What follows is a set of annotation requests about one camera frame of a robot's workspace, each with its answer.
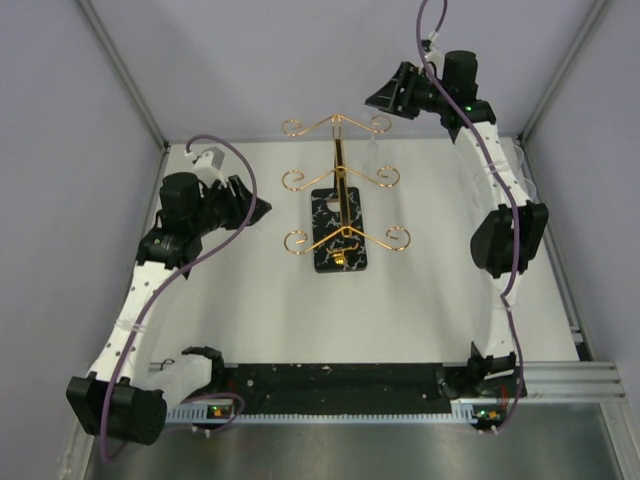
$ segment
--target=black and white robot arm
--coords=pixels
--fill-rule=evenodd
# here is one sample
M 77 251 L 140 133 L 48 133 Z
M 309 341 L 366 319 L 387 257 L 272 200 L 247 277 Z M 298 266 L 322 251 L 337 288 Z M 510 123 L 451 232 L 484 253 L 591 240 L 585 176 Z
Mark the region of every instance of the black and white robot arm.
M 488 215 L 471 238 L 471 257 L 478 268 L 490 274 L 495 287 L 491 315 L 481 318 L 482 323 L 472 345 L 472 357 L 482 364 L 479 369 L 481 378 L 477 379 L 481 381 L 485 376 L 500 371 L 512 372 L 515 366 L 512 335 L 500 297 L 509 281 L 513 264 L 513 214 L 506 194 L 493 178 L 494 169 L 516 201 L 521 227 L 518 275 L 507 297 L 510 305 L 515 304 L 520 276 L 536 255 L 548 210 L 544 204 L 534 203 L 518 182 L 502 148 L 493 110 L 488 102 L 476 96 L 478 63 L 475 54 L 453 51 L 443 56 L 434 44 L 436 38 L 437 33 L 432 33 L 422 41 L 426 63 L 482 136 L 493 166 L 487 164 L 474 132 L 465 125 L 425 72 L 409 62 L 402 62 L 392 79 L 365 103 L 411 120 L 423 110 L 438 114 L 441 125 L 449 132 L 454 146 L 476 180 L 482 209 Z
M 252 194 L 239 177 L 222 175 L 223 158 L 224 153 L 218 148 L 205 150 L 193 162 L 191 172 L 174 173 L 163 179 L 161 209 L 153 228 L 138 245 L 131 286 L 113 331 L 86 377 L 73 377 L 67 387 L 69 403 L 89 434 L 100 434 L 107 386 L 132 330 L 136 335 L 111 398 L 109 437 L 153 443 L 164 426 L 166 413 L 215 381 L 213 376 L 222 357 L 208 347 L 185 345 L 188 348 L 174 355 L 174 363 L 159 371 L 150 369 L 151 355 L 165 323 L 165 310 L 188 281 L 188 271 L 168 284 L 142 322 L 136 324 L 136 319 L 154 292 L 198 257 L 204 235 L 218 228 L 235 230 L 247 216 Z M 257 199 L 249 225 L 269 210 L 269 203 Z

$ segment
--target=white table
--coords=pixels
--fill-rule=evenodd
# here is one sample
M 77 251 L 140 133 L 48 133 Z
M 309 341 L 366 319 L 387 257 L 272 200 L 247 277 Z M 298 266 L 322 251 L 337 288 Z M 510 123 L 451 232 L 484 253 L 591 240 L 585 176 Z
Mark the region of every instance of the white table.
M 167 311 L 154 360 L 207 345 L 228 363 L 466 361 L 491 287 L 469 252 L 483 214 L 472 202 L 463 161 L 447 139 L 377 144 L 376 155 L 366 140 L 345 141 L 347 166 L 373 175 L 393 165 L 400 183 L 384 189 L 350 175 L 349 185 L 360 189 L 365 231 L 383 239 L 387 228 L 404 226 L 413 237 L 406 251 L 367 242 L 365 271 L 316 273 L 312 254 L 291 255 L 283 238 L 298 229 L 311 236 L 310 191 L 333 180 L 293 193 L 280 179 L 290 169 L 308 179 L 331 169 L 331 141 L 238 144 L 256 172 L 259 196 L 273 210 L 193 270 Z M 183 152 L 183 145 L 172 146 L 167 174 L 190 168 Z M 230 152 L 223 171 L 239 173 L 250 188 Z M 228 235 L 209 234 L 205 251 Z M 526 361 L 578 359 L 543 245 L 524 275 L 514 315 Z

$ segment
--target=gray floor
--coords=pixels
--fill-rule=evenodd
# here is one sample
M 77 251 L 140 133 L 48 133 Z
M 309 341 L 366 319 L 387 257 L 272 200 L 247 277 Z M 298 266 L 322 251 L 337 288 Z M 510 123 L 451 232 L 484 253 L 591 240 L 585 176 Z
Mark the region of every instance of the gray floor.
M 127 448 L 113 466 L 95 449 L 86 480 L 622 478 L 598 406 L 522 406 L 499 437 L 463 425 L 241 426 Z

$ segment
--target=perforated metal strip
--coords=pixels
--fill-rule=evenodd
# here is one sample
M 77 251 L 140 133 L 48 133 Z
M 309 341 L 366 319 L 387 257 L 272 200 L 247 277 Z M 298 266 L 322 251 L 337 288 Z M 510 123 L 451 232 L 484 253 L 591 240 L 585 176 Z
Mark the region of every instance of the perforated metal strip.
M 207 418 L 207 405 L 178 405 L 167 414 L 166 423 L 225 423 L 226 419 Z M 237 424 L 428 424 L 476 423 L 473 406 L 452 404 L 451 413 L 416 415 L 241 415 Z

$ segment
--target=table surface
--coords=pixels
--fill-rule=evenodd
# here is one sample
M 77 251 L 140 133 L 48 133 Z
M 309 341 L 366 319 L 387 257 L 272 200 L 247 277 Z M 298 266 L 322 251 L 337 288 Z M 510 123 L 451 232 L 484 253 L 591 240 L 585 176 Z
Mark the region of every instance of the table surface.
M 198 144 L 195 150 L 208 146 Z M 360 189 L 365 231 L 383 239 L 389 227 L 401 225 L 410 230 L 412 243 L 392 252 L 367 242 L 365 271 L 322 275 L 315 272 L 311 253 L 291 255 L 283 239 L 292 230 L 311 236 L 310 191 L 332 186 L 332 178 L 290 192 L 281 177 L 299 169 L 311 180 L 333 168 L 332 142 L 285 139 L 236 146 L 253 166 L 259 196 L 273 210 L 192 271 L 165 311 L 154 360 L 191 345 L 219 349 L 227 363 L 467 360 L 492 287 L 469 252 L 485 214 L 474 206 L 473 182 L 449 140 L 345 141 L 350 168 L 374 176 L 392 165 L 401 174 L 389 189 L 349 176 L 349 185 Z M 190 166 L 184 146 L 174 144 L 166 173 Z M 239 174 L 250 188 L 230 152 L 223 172 Z M 229 234 L 206 236 L 205 251 Z M 523 276 L 514 315 L 526 361 L 578 359 L 542 245 Z

